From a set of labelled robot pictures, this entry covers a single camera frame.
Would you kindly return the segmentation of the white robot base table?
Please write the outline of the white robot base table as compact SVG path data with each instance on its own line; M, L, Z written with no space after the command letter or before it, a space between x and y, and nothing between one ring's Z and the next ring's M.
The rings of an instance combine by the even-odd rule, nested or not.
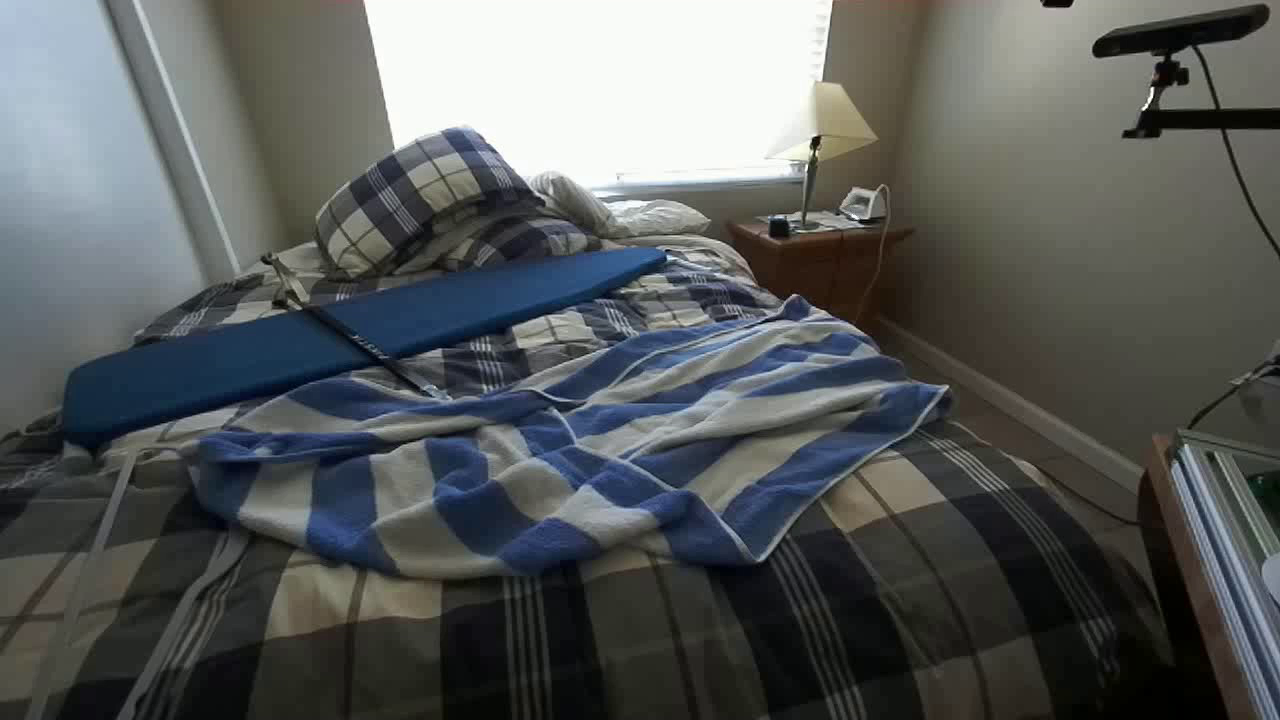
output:
M1280 457L1157 431L1140 527L1191 707L1280 720Z

